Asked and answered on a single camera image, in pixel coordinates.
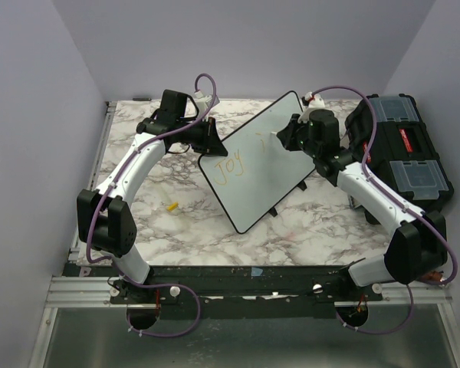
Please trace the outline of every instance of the wall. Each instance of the wall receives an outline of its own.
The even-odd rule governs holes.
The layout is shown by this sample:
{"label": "wall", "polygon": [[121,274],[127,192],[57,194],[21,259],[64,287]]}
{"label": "wall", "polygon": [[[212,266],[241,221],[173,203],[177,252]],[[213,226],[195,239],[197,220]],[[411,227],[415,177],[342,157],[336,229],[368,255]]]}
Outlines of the wall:
{"label": "wall", "polygon": [[[460,264],[460,0],[438,0],[387,85],[416,98],[443,166],[455,187],[448,239]],[[453,287],[460,326],[460,272]]]}
{"label": "wall", "polygon": [[51,2],[0,2],[0,367],[28,365],[105,109]]}
{"label": "wall", "polygon": [[[433,0],[53,0],[106,100],[191,91],[221,97],[329,84],[379,92]],[[350,96],[330,92],[328,96]]]}

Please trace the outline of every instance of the yellow object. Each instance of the yellow object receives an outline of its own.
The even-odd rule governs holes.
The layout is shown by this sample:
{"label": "yellow object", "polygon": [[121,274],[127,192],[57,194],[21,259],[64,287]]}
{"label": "yellow object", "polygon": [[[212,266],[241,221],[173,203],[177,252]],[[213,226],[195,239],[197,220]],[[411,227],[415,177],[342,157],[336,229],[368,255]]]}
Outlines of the yellow object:
{"label": "yellow object", "polygon": [[178,202],[174,202],[172,205],[167,206],[167,211],[172,212],[174,209],[176,209],[179,206]]}

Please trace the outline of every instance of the marble surface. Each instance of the marble surface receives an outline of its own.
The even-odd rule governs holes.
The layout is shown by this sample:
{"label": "marble surface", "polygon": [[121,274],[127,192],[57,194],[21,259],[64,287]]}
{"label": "marble surface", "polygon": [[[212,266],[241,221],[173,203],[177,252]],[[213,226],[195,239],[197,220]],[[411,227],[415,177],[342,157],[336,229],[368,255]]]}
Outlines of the marble surface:
{"label": "marble surface", "polygon": [[[271,102],[222,100],[212,111],[220,137]],[[341,134],[344,119],[357,102],[326,102],[340,121]],[[158,106],[159,100],[117,104],[99,182],[128,150],[136,125]],[[362,212],[350,209],[346,194],[316,173],[307,178],[306,191],[295,189],[276,206],[278,217],[266,215],[240,235],[200,172],[198,157],[193,152],[165,155],[133,202],[136,246],[152,265],[346,265],[386,250],[388,238],[383,229],[366,223]],[[167,211],[173,202],[179,207]],[[77,263],[87,265],[85,244]]]}

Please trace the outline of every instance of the robotic arm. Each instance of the robotic arm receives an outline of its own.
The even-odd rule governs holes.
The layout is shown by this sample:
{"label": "robotic arm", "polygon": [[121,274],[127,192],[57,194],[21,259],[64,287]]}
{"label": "robotic arm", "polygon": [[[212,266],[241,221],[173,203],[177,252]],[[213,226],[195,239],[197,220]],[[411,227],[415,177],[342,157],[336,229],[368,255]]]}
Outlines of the robotic arm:
{"label": "robotic arm", "polygon": [[[130,206],[150,170],[174,143],[189,144],[197,153],[228,155],[216,132],[214,118],[188,126],[192,120],[201,120],[203,112],[218,103],[215,97],[211,105],[212,96],[200,90],[195,92],[195,97],[194,100],[187,94],[165,90],[160,108],[138,124],[130,150],[116,169],[94,191],[84,189],[77,197],[80,240],[88,247],[91,232],[92,248],[111,258],[115,267],[137,284],[145,284],[151,270],[134,245],[136,225]],[[195,104],[194,117],[185,117],[188,99]]]}
{"label": "robotic arm", "polygon": [[[424,213],[371,172],[366,176],[361,163],[340,147],[339,122],[332,111],[325,110],[319,95],[303,114],[294,114],[277,137],[286,150],[301,150],[310,156],[321,176],[360,202],[392,237],[384,255],[363,259],[343,270],[340,285],[344,292],[377,282],[408,284],[446,263],[445,247],[417,218],[422,217],[445,238],[444,217],[437,211]],[[393,199],[403,203],[403,208],[394,205]]]}

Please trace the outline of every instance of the gray floor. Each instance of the gray floor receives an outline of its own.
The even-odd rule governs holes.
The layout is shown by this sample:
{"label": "gray floor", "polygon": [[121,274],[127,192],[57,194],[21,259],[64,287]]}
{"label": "gray floor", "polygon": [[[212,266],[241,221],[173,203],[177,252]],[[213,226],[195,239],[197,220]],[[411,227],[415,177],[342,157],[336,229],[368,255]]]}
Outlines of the gray floor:
{"label": "gray floor", "polygon": [[[392,327],[407,306],[374,306],[365,327]],[[409,326],[372,337],[346,330],[337,320],[203,320],[177,339],[127,332],[121,309],[60,310],[46,367],[454,367],[438,308],[418,306]],[[176,331],[188,321],[161,321]]]}

